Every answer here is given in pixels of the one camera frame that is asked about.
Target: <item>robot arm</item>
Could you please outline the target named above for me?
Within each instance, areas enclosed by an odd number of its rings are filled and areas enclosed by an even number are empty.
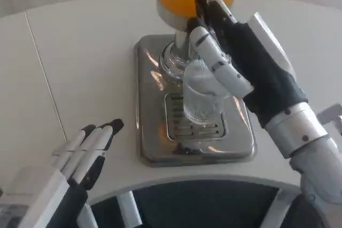
[[[51,166],[21,169],[0,198],[0,227],[66,227],[76,219],[78,223],[81,211],[89,207],[87,191],[97,181],[105,153],[122,127],[121,119],[98,128],[89,125],[53,152],[56,160]]]
[[[279,42],[257,13],[239,23],[223,0],[196,4],[201,19],[189,22],[192,47],[216,79],[256,114],[283,156],[291,158],[291,167],[301,173],[303,194],[326,227],[341,227],[342,155],[308,105]]]

